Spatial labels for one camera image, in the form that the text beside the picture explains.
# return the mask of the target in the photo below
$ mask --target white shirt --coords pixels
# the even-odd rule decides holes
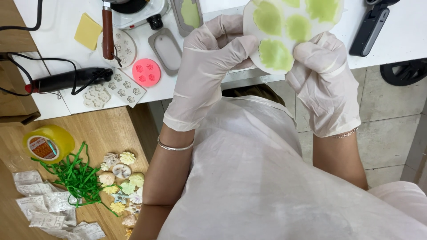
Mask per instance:
[[[376,197],[309,166],[285,107],[223,97],[196,131],[193,167],[158,239],[426,240],[427,198],[401,185]],[[393,194],[394,207],[384,201]],[[397,206],[408,199],[415,208]]]

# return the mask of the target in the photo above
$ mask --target person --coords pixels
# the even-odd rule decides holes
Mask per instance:
[[[297,45],[285,77],[310,113],[313,166],[271,89],[222,97],[225,74],[250,67],[259,44],[242,35],[242,19],[221,15],[186,37],[130,240],[427,239],[426,196],[415,184],[367,191],[358,83],[333,34]]]

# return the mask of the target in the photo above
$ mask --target gray tray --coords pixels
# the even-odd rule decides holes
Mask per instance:
[[[160,64],[162,65],[164,71],[166,72],[167,75],[169,76],[173,76],[176,75],[178,73],[179,67],[178,69],[169,69],[166,67],[165,63],[163,62],[163,59],[160,57],[159,53],[157,52],[156,47],[154,46],[154,41],[156,39],[157,36],[159,35],[166,35],[168,37],[170,37],[170,39],[173,42],[174,46],[171,47],[175,47],[176,50],[178,51],[180,57],[182,58],[182,51],[181,48],[179,47],[178,43],[176,42],[175,37],[173,36],[172,32],[168,29],[168,28],[162,28],[160,31],[156,32],[155,34],[151,35],[150,37],[148,37],[148,43],[151,46],[151,49],[153,49],[154,54],[156,54],[157,58],[160,61]]]
[[[179,30],[179,34],[181,34],[181,36],[183,37],[187,37],[191,31],[194,30],[193,26],[189,26],[186,25],[184,23],[184,19],[181,15],[181,8],[182,8],[182,3],[184,2],[184,0],[170,0],[171,4],[172,4],[172,10],[173,13],[175,15],[175,20],[176,20],[176,24],[178,25],[178,30]],[[200,9],[200,3],[199,0],[191,0],[191,2],[194,4],[197,4],[197,9],[199,10],[199,17],[200,17],[200,24],[199,26],[203,25],[203,15],[202,15],[202,11]]]

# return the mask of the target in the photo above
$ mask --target wooden table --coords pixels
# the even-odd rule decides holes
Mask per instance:
[[[29,222],[15,201],[22,195],[16,191],[11,174],[38,170],[43,180],[56,180],[56,176],[32,161],[22,147],[22,139],[26,133],[47,124],[58,125],[74,137],[76,147],[73,153],[77,153],[85,141],[88,144],[91,167],[99,167],[103,156],[108,152],[120,154],[129,151],[134,153],[137,159],[130,165],[132,172],[145,173],[157,145],[158,133],[146,104],[138,104],[133,109],[120,107],[35,121],[27,126],[0,127],[0,239],[58,239],[38,228],[28,226]],[[102,202],[109,206],[113,198],[104,192],[100,195]],[[77,224],[81,221],[98,222],[106,234],[106,237],[102,238],[105,240],[126,239],[126,227],[122,225],[122,219],[128,214],[130,213],[125,211],[123,216],[116,217],[102,204],[82,206],[76,211]]]

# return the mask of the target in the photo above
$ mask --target green wax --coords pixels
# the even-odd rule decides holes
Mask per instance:
[[[339,0],[305,0],[305,4],[311,19],[319,18],[319,23],[333,22]]]
[[[261,63],[273,70],[290,71],[293,57],[281,41],[264,39],[259,46]]]
[[[186,25],[192,26],[194,29],[200,26],[200,16],[197,4],[191,0],[184,0],[181,7],[181,15]]]
[[[257,27],[266,34],[282,36],[281,10],[267,1],[260,2],[257,7],[253,13]]]
[[[299,8],[300,7],[300,0],[282,0],[284,1],[287,5],[293,7],[293,8]]]
[[[311,39],[311,23],[307,18],[294,14],[286,19],[286,35],[297,42],[306,42]]]

